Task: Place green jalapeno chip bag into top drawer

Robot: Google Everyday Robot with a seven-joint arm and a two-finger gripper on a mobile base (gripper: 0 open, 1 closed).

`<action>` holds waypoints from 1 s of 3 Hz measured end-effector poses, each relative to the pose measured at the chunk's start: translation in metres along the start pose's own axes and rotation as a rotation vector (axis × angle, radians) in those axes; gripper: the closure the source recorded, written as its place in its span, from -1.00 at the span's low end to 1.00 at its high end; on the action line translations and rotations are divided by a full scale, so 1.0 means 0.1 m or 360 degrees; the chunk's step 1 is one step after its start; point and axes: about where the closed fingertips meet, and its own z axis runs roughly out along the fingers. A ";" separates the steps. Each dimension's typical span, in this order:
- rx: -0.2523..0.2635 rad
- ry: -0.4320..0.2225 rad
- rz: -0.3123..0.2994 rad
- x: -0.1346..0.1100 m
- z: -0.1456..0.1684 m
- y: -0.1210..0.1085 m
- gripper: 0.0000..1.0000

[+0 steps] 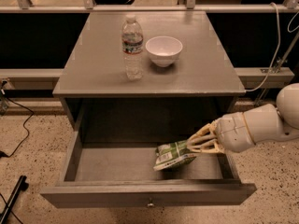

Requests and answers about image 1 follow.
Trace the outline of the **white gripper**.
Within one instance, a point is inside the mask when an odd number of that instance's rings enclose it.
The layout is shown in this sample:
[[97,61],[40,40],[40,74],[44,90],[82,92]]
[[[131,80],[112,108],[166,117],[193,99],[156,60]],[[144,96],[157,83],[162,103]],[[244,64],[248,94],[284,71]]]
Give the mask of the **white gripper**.
[[187,149],[194,153],[217,154],[224,150],[240,153],[254,146],[241,112],[222,116],[216,125],[206,124],[187,140]]

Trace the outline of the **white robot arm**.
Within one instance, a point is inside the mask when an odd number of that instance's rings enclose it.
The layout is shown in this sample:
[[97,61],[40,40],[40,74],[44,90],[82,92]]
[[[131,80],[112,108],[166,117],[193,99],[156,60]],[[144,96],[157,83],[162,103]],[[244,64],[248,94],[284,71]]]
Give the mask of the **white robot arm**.
[[187,140],[187,149],[197,153],[236,153],[264,141],[284,142],[299,137],[299,84],[284,87],[276,104],[223,115]]

